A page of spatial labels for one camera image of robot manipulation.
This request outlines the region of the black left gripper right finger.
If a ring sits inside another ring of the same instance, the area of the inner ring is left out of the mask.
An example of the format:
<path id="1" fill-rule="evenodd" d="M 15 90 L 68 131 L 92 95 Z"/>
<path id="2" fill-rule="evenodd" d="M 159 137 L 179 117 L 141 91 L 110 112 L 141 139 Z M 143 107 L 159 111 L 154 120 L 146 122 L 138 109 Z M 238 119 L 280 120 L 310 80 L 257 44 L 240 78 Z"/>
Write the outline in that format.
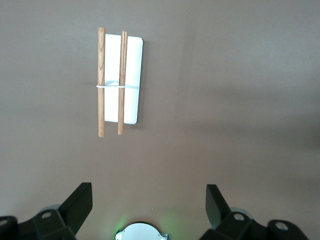
<path id="1" fill-rule="evenodd" d="M 267 227 L 247 214 L 232 211 L 215 184 L 206 186 L 205 211 L 211 228 L 206 240 L 270 240 Z"/>

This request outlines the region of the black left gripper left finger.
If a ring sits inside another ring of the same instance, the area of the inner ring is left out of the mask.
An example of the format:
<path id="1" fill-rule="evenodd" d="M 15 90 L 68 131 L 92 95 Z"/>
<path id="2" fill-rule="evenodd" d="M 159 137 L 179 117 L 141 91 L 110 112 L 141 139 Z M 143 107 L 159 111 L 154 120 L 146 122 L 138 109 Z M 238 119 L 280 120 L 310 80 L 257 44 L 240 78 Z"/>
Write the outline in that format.
<path id="1" fill-rule="evenodd" d="M 92 184 L 83 182 L 57 209 L 43 210 L 33 218 L 37 239 L 75 240 L 92 208 Z"/>

